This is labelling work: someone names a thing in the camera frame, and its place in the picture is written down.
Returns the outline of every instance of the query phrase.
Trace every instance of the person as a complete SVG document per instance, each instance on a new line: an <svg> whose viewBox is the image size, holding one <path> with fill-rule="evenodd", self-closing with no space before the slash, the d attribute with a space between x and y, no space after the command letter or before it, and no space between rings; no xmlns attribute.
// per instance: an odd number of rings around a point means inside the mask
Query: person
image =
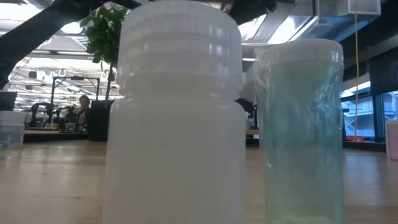
<svg viewBox="0 0 398 224"><path fill-rule="evenodd" d="M77 119L78 119L78 124L77 124L78 125L78 129L80 131L82 131L83 128L84 128L85 118L86 118L85 117L85 110L90 108L89 107L90 99L88 98L88 96L82 95L79 98L79 103L80 103L80 107L75 108L74 113L76 114Z"/></svg>

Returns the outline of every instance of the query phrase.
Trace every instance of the wooden table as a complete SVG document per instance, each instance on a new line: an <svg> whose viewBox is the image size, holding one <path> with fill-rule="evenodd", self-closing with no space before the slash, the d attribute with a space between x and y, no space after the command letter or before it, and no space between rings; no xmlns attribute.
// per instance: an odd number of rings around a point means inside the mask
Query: wooden table
<svg viewBox="0 0 398 224"><path fill-rule="evenodd" d="M26 144L0 160L1 224L100 224L105 144ZM261 152L246 151L247 221L264 224ZM346 151L346 224L398 223L398 162Z"/></svg>

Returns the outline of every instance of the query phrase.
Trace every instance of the potted plant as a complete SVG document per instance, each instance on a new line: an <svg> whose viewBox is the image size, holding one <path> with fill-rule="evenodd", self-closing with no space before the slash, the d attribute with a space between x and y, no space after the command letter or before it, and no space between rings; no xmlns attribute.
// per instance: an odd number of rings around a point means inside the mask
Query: potted plant
<svg viewBox="0 0 398 224"><path fill-rule="evenodd" d="M93 54L93 63L108 63L108 85L105 101L95 102L86 114L88 137L92 141L106 141L108 138L109 111L112 101L108 101L111 82L114 81L113 68L118 64L119 38L122 22L128 13L126 8L101 6L80 22L85 27L84 34L88 38L86 52Z"/></svg>

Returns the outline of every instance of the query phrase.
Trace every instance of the clear plastic container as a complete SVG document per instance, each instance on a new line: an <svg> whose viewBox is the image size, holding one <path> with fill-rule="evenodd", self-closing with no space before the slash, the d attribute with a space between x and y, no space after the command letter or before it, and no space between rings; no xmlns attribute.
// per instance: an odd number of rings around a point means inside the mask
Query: clear plastic container
<svg viewBox="0 0 398 224"><path fill-rule="evenodd" d="M24 145L23 124L0 124L0 159L10 156L11 149Z"/></svg>
<svg viewBox="0 0 398 224"><path fill-rule="evenodd" d="M121 32L104 224L243 224L241 36L198 2L133 10Z"/></svg>
<svg viewBox="0 0 398 224"><path fill-rule="evenodd" d="M267 92L260 111L266 223L342 224L341 45L289 42L266 50L257 66Z"/></svg>
<svg viewBox="0 0 398 224"><path fill-rule="evenodd" d="M398 121L386 121L387 157L398 159Z"/></svg>

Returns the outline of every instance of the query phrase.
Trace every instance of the plant pot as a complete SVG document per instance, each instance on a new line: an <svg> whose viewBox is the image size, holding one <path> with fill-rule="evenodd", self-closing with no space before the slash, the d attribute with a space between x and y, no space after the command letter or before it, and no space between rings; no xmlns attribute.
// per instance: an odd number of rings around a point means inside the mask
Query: plant pot
<svg viewBox="0 0 398 224"><path fill-rule="evenodd" d="M92 107L86 111L89 141L106 142L108 140L109 115L113 101L93 101Z"/></svg>

